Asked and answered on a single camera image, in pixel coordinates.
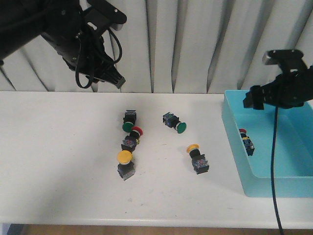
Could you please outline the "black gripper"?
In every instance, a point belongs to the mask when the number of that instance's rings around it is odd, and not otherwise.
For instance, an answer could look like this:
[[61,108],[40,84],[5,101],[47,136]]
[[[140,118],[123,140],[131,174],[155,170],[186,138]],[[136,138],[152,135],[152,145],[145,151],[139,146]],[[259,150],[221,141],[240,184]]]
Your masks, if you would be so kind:
[[41,36],[57,51],[75,79],[83,74],[89,81],[106,81],[118,89],[125,78],[117,71],[114,60],[104,53],[103,38],[96,36],[94,30],[83,23],[81,14],[49,14],[46,27]]
[[275,80],[264,85],[254,85],[246,93],[243,100],[244,108],[264,110],[264,104],[252,98],[262,98],[266,104],[280,107],[293,108],[301,107],[306,101],[303,95],[303,88],[297,82],[299,73],[289,75],[280,74]]

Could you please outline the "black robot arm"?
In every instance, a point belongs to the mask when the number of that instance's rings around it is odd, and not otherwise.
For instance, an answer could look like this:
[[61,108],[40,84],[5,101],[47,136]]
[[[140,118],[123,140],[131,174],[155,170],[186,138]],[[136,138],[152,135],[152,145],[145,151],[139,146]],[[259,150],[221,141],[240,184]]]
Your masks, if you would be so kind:
[[89,0],[82,9],[78,0],[2,0],[0,2],[0,59],[4,60],[37,36],[42,36],[75,73],[76,84],[89,88],[109,82],[118,89],[125,78],[117,59],[107,55],[103,33],[119,30],[126,15],[106,0]]
[[252,86],[243,99],[244,108],[263,110],[264,105],[290,109],[302,107],[313,98],[313,67],[304,71],[280,74],[275,80],[263,85]]

